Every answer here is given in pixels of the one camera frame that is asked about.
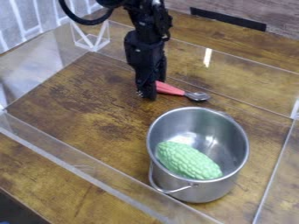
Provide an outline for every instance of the green vegetable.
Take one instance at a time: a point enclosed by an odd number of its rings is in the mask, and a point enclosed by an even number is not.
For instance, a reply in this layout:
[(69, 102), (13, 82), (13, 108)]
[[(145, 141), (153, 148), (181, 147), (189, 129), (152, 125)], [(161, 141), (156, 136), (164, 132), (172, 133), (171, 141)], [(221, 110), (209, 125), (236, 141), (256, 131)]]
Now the green vegetable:
[(164, 167), (185, 178), (215, 179), (223, 176), (217, 164), (184, 143), (159, 143), (156, 156)]

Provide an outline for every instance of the pot rim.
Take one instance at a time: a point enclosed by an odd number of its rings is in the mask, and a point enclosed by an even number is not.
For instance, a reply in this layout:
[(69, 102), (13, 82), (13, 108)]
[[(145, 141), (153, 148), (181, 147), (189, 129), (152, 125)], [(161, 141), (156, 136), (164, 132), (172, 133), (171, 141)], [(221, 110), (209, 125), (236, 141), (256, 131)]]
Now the pot rim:
[[(240, 131), (241, 133), (241, 136), (244, 137), (245, 139), (245, 156), (243, 158), (243, 161), (240, 163), (240, 165), (237, 166), (237, 169), (231, 172), (229, 174), (221, 176), (220, 178), (212, 178), (212, 179), (192, 179), (192, 178), (184, 178), (179, 175), (176, 175), (175, 173), (172, 173), (171, 171), (168, 171), (164, 166), (161, 165), (161, 163), (157, 161), (152, 151), (151, 151), (151, 148), (149, 148), (149, 135), (151, 135), (151, 132), (152, 132), (152, 129), (153, 129), (153, 126), (156, 125), (156, 123), (167, 116), (169, 115), (171, 113), (176, 112), (176, 111), (181, 111), (181, 110), (189, 110), (189, 109), (199, 109), (199, 110), (205, 110), (213, 114), (216, 114), (217, 116), (221, 116), (224, 119), (227, 119), (237, 128), (237, 130)], [(167, 172), (168, 175), (171, 175), (172, 177), (180, 179), (180, 180), (184, 180), (184, 181), (188, 181), (188, 182), (192, 182), (192, 183), (212, 183), (212, 182), (217, 182), (217, 181), (221, 181), (223, 179), (228, 179), (231, 176), (233, 176), (239, 170), (243, 168), (245, 162), (248, 161), (248, 135), (247, 135), (247, 132), (243, 130), (241, 126), (237, 124), (237, 122), (233, 120), (232, 117), (229, 117), (228, 115), (225, 115), (225, 113), (217, 111), (217, 110), (213, 110), (213, 109), (209, 109), (209, 108), (201, 108), (201, 107), (183, 107), (183, 108), (176, 108), (176, 109), (172, 109), (169, 111), (167, 111), (165, 113), (163, 113), (153, 121), (153, 123), (151, 124), (149, 126), (149, 129), (147, 131), (147, 136), (145, 136), (145, 147), (147, 147), (147, 152), (149, 154), (149, 157), (151, 157), (151, 160), (153, 161), (153, 163), (157, 165), (157, 167), (164, 171)]]

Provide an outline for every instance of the white bracket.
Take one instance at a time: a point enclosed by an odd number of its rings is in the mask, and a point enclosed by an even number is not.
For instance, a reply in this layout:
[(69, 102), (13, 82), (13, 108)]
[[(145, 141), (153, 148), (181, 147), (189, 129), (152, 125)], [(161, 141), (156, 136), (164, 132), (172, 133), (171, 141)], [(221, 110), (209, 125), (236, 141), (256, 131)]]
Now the white bracket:
[(102, 23), (97, 35), (86, 34), (78, 25), (70, 21), (70, 33), (74, 45), (90, 52), (97, 52), (109, 43), (108, 21)]
[(293, 111), (291, 114), (291, 118), (299, 119), (299, 98), (296, 99), (295, 104), (293, 104)]

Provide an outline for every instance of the wooden table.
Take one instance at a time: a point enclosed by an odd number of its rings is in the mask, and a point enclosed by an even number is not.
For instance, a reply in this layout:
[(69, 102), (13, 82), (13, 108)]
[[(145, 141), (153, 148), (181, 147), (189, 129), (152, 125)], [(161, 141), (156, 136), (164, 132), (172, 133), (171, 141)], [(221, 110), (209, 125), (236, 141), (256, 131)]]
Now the wooden table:
[[(227, 50), (225, 52), (239, 56), (247, 55), (252, 60), (296, 69), (299, 53), (295, 54), (291, 50), (288, 52), (281, 47), (283, 45), (295, 50), (295, 41), (179, 13), (172, 14), (176, 23), (172, 28), (175, 38), (193, 44), (204, 43), (213, 49)], [(117, 12), (113, 19), (126, 23), (121, 12)], [(272, 52), (267, 51), (269, 46), (273, 48)], [(110, 59), (101, 55), (88, 53), (13, 103), (8, 112), (148, 184), (148, 126), (167, 110), (197, 104), (168, 95), (159, 95), (155, 102), (141, 101), (132, 91), (133, 75), (108, 64), (108, 61)], [(196, 76), (189, 78), (193, 81), (199, 79)], [(181, 81), (168, 82), (191, 91), (200, 90)], [(232, 192), (209, 204), (191, 207), (227, 223), (249, 223), (292, 121), (219, 94), (209, 94), (212, 100), (201, 106), (232, 115), (248, 134), (251, 154)], [(0, 138), (1, 188), (49, 222), (157, 223), (157, 220), (100, 191), (5, 136)]]

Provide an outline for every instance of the black cable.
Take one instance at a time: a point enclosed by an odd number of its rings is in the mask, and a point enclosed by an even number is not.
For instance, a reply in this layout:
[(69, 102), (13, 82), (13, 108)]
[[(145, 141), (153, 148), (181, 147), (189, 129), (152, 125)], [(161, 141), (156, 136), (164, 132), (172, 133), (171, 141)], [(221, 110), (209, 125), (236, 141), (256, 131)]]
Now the black cable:
[(93, 20), (86, 20), (86, 19), (84, 19), (84, 18), (77, 17), (77, 16), (72, 13), (72, 11), (70, 11), (68, 5), (65, 4), (65, 0), (58, 0), (58, 1), (60, 1), (60, 7), (61, 7), (62, 11), (65, 12), (65, 14), (68, 15), (68, 17), (69, 17), (76, 23), (78, 23), (78, 24), (81, 24), (81, 25), (98, 25), (98, 24), (101, 24), (101, 23), (109, 18), (110, 14), (112, 14), (112, 12), (113, 12), (113, 9), (108, 9), (108, 10), (106, 10), (106, 14), (105, 14), (102, 17), (100, 17), (100, 18), (97, 18), (97, 19), (93, 19)]

